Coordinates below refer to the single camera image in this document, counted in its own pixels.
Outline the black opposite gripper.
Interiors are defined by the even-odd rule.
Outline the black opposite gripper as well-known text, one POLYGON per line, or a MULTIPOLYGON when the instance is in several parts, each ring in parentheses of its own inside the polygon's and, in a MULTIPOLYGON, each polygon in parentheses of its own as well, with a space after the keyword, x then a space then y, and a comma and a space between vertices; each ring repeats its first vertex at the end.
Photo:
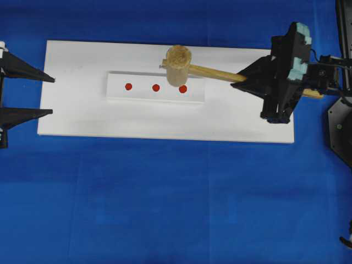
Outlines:
POLYGON ((302 81, 289 81, 288 40, 286 35, 272 38, 271 55, 259 58, 238 72, 247 78, 231 87, 255 96, 264 96, 261 118, 269 123, 289 123, 303 93, 302 81))

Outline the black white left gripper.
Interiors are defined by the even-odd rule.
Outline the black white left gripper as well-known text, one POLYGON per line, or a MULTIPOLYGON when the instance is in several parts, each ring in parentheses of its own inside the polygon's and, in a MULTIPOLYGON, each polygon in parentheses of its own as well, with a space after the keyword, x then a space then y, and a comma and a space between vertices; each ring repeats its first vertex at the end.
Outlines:
POLYGON ((54 83, 55 79, 43 71, 34 68, 6 49, 1 41, 1 148, 8 147, 7 130, 33 119, 52 114, 52 109, 9 108, 3 107, 4 79, 19 78, 54 83))

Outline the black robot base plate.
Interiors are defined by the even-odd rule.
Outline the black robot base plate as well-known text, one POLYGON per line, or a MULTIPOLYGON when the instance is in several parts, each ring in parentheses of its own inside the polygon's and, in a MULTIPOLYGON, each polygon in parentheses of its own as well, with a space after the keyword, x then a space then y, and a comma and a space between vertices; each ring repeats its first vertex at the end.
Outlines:
POLYGON ((329 146, 351 168, 351 107, 339 98, 327 111, 329 146))

